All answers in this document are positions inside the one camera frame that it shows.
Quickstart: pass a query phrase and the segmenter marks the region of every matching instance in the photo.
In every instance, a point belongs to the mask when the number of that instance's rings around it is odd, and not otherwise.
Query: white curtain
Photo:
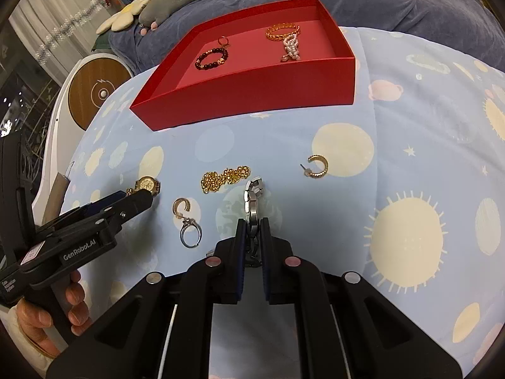
[[[28,51],[58,84],[91,54],[95,31],[110,17],[99,0],[21,0],[9,21]]]

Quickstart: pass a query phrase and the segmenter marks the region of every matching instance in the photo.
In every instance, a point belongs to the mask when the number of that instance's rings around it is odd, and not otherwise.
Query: patterned tablecloth
[[[129,106],[153,70],[103,104],[75,152],[63,210],[143,175],[162,190],[117,248],[82,269],[93,318],[146,273],[183,272],[234,235],[245,181],[204,195],[200,180],[248,165],[264,180],[261,213],[274,235],[324,272],[362,273],[472,369],[505,321],[505,75],[418,37],[342,30],[357,58],[354,105],[151,132]],[[312,154],[329,162],[322,179],[300,167]],[[181,196],[203,229],[197,249],[179,240],[172,203]],[[293,308],[266,305],[261,270],[246,272],[245,288],[239,306],[215,308],[210,373],[299,377]]]

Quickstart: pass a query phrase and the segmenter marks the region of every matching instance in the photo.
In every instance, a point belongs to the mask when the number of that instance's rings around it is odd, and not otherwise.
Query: yellow plush flower
[[[120,12],[105,20],[97,29],[97,34],[103,34],[108,29],[121,31],[128,28],[133,23],[133,16],[139,15],[150,0],[133,0]]]

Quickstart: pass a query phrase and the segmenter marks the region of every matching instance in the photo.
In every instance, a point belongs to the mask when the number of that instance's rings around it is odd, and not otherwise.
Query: white label sticker
[[[23,264],[26,264],[27,262],[31,261],[32,259],[35,259],[36,256],[39,254],[41,248],[42,248],[42,245],[44,245],[44,242],[45,241],[42,241],[41,243],[35,245],[34,247],[32,247],[28,253],[25,255],[25,257],[23,258],[23,260],[21,261],[21,265]]]

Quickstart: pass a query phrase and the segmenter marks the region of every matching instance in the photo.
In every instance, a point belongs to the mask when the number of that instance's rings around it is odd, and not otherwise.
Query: dark beaded bracelet
[[[220,52],[222,54],[222,57],[219,58],[217,61],[214,61],[213,63],[210,64],[202,64],[201,62],[203,61],[204,58],[206,58],[209,54],[212,54],[214,52]],[[228,58],[228,51],[225,48],[213,48],[212,50],[204,52],[198,59],[196,60],[196,63],[194,63],[194,66],[197,69],[211,69],[211,68],[216,68],[219,67],[219,65],[224,64],[226,59]]]

